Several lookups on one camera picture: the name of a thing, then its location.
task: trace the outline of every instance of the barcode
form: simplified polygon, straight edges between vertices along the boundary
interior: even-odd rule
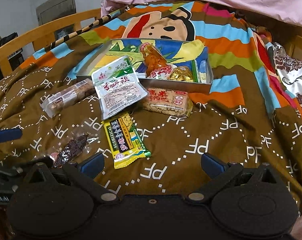
[[[119,106],[122,106],[123,104],[124,104],[124,102],[123,102],[123,101],[121,101],[120,103],[118,103],[118,104],[116,104],[116,105],[112,106],[112,107],[109,109],[109,111],[112,111],[112,110],[114,110],[114,109],[118,108]]]
[[[137,95],[130,96],[127,98],[127,101],[130,102],[130,101],[136,99],[137,97],[138,97]]]
[[[83,80],[83,81],[81,81],[81,82],[75,84],[74,86],[75,86],[76,88],[79,88],[79,87],[83,86],[83,85],[86,84],[86,83],[87,83],[87,82],[86,82],[85,80]]]

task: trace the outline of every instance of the door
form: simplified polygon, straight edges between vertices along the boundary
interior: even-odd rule
[[[36,8],[39,25],[76,13],[75,0],[48,0]],[[55,39],[73,32],[73,25],[55,31]]]

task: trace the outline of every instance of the wooden bed frame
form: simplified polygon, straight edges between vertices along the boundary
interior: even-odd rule
[[[66,26],[74,24],[74,31],[81,29],[81,21],[94,18],[94,20],[99,19],[101,16],[101,10],[93,9],[84,11],[81,13],[72,14],[52,22],[43,24],[33,30],[30,30],[21,36],[9,41],[0,47],[0,69],[3,76],[8,76],[12,73],[12,68],[10,66],[8,56],[18,49],[24,47],[25,45],[32,42],[35,51],[44,48],[45,46],[51,44],[55,41],[54,32]],[[279,21],[278,26],[281,25],[281,34],[283,36],[288,36],[288,31],[294,28],[294,26],[286,27],[286,24]],[[292,38],[288,38],[288,41],[283,41],[283,46],[285,47],[289,56],[293,56],[302,60],[302,37],[299,35],[291,35]]]

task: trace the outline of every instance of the red stripe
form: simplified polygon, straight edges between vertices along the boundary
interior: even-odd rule
[[[138,38],[142,32],[142,28],[147,24],[150,19],[150,14],[143,15],[138,23],[134,25],[132,30],[128,33],[127,38]]]

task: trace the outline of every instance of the gold wrapped snack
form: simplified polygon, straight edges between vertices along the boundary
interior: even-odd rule
[[[181,66],[175,68],[170,76],[168,77],[168,80],[176,80],[176,81],[193,81],[193,75],[190,69],[187,66]]]

